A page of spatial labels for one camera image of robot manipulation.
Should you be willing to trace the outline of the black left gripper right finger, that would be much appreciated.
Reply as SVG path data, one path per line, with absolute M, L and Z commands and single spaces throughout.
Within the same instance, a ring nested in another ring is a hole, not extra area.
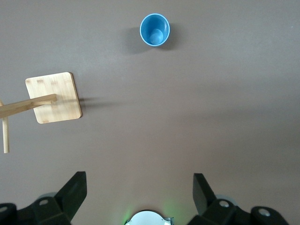
M 255 206 L 246 212 L 229 200 L 217 198 L 202 173 L 193 176 L 193 200 L 198 214 L 189 225 L 289 225 L 272 208 Z

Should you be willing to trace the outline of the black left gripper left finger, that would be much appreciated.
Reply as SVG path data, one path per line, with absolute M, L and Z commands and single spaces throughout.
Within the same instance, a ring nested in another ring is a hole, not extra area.
M 70 225 L 87 196 L 86 172 L 74 176 L 54 195 L 37 199 L 18 210 L 13 203 L 0 205 L 2 225 Z

